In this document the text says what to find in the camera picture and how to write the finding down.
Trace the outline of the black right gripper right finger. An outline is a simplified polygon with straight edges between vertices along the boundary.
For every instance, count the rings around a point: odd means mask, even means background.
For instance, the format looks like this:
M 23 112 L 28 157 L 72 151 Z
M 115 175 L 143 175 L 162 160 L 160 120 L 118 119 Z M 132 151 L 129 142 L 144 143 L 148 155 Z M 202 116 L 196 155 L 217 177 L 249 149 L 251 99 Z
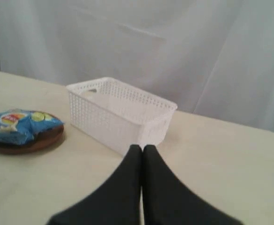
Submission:
M 142 158 L 142 198 L 147 225 L 240 225 L 193 193 L 167 166 L 156 146 Z

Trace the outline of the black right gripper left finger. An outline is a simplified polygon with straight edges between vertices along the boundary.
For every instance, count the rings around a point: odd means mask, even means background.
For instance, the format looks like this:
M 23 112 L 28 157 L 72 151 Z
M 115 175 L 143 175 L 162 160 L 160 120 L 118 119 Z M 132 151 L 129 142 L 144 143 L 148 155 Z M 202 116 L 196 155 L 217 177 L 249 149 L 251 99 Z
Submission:
M 53 215 L 49 225 L 139 225 L 142 150 L 131 145 L 113 174 L 75 205 Z

